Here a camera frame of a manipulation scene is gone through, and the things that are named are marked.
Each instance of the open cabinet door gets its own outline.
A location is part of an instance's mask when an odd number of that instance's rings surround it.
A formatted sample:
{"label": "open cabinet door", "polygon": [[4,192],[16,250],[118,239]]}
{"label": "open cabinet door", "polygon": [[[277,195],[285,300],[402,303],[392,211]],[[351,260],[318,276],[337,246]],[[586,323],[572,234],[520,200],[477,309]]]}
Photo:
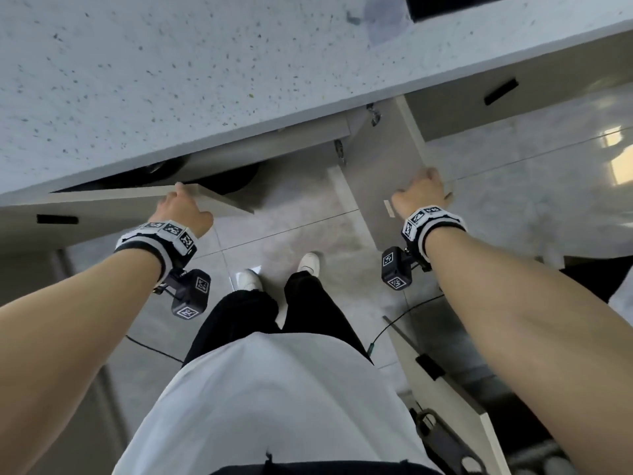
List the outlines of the open cabinet door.
{"label": "open cabinet door", "polygon": [[359,119],[358,111],[347,112],[352,134],[343,144],[342,171],[376,248],[384,251],[405,245],[391,195],[425,166],[425,146],[405,97],[377,102],[374,109],[380,112],[376,126],[369,116]]}
{"label": "open cabinet door", "polygon": [[[250,215],[235,202],[191,184],[198,208],[215,218]],[[145,222],[173,185],[51,193],[19,205],[0,207],[0,255],[64,248]]]}
{"label": "open cabinet door", "polygon": [[490,416],[483,407],[447,375],[431,377],[416,361],[421,354],[398,327],[391,325],[387,332],[419,406],[438,414],[482,459],[490,475],[510,475]]}

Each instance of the black cable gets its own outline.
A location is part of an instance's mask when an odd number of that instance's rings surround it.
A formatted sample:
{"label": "black cable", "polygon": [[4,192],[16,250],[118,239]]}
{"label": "black cable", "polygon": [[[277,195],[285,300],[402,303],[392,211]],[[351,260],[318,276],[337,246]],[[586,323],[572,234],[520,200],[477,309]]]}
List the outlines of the black cable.
{"label": "black cable", "polygon": [[443,297],[444,294],[442,295],[438,295],[435,298],[431,298],[430,300],[426,300],[423,302],[418,303],[417,305],[412,306],[411,308],[409,308],[409,310],[407,310],[406,312],[404,312],[402,315],[400,315],[397,319],[395,319],[393,322],[390,322],[389,325],[387,325],[386,327],[384,327],[382,329],[382,331],[380,333],[378,333],[378,336],[376,336],[376,338],[374,338],[374,341],[369,343],[369,348],[367,349],[367,356],[371,357],[372,356],[372,351],[374,351],[374,344],[376,343],[376,340],[389,328],[391,327],[394,323],[396,323],[399,319],[401,319],[402,317],[404,317],[407,313],[409,313],[412,310],[415,310],[416,308],[418,308],[419,306],[424,305],[425,303],[429,303],[430,301],[433,300],[437,300],[438,298]]}
{"label": "black cable", "polygon": [[181,364],[185,363],[185,362],[183,362],[182,360],[177,359],[176,357],[172,357],[169,353],[165,353],[164,351],[157,350],[157,349],[152,348],[152,347],[150,347],[150,346],[148,346],[148,345],[145,345],[145,343],[141,343],[141,342],[139,342],[138,340],[135,340],[135,339],[134,339],[134,338],[132,338],[130,335],[126,335],[126,336],[125,336],[125,338],[127,338],[129,341],[133,341],[133,342],[134,342],[134,343],[136,343],[137,345],[141,345],[142,347],[145,347],[145,348],[146,348],[146,349],[148,349],[148,350],[155,351],[155,352],[157,352],[157,353],[160,353],[161,355],[164,355],[164,356],[166,356],[166,357],[169,357],[169,358],[170,358],[170,359],[172,359],[172,360],[176,360],[177,362],[180,362]]}

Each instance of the kitchen countertop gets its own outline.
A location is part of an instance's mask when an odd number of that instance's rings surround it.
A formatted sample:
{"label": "kitchen countertop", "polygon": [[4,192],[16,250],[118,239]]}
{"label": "kitchen countertop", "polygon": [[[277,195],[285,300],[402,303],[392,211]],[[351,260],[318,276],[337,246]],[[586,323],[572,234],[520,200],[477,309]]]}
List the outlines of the kitchen countertop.
{"label": "kitchen countertop", "polygon": [[633,0],[0,0],[0,203],[633,29]]}

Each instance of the forearm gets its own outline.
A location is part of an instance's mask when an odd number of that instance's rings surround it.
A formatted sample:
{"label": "forearm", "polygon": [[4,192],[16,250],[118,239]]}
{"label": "forearm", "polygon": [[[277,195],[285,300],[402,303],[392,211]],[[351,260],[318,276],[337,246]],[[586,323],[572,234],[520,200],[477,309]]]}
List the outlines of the forearm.
{"label": "forearm", "polygon": [[633,329],[573,280],[458,229],[425,247],[481,354],[577,465],[628,471]]}
{"label": "forearm", "polygon": [[124,250],[0,308],[0,460],[19,473],[46,449],[147,301],[154,255]]}

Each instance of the hand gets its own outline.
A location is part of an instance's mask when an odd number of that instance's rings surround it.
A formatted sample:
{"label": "hand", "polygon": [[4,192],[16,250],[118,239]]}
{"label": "hand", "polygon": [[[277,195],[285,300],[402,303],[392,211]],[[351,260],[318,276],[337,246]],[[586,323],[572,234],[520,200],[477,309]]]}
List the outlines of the hand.
{"label": "hand", "polygon": [[154,215],[148,222],[166,222],[173,220],[189,228],[200,238],[213,226],[213,215],[210,211],[200,211],[196,201],[189,196],[185,185],[176,183],[176,191],[169,192],[158,202]]}
{"label": "hand", "polygon": [[398,190],[391,197],[391,203],[403,220],[422,206],[437,205],[446,209],[452,201],[452,193],[444,196],[444,184],[436,168],[423,168],[407,190]]}

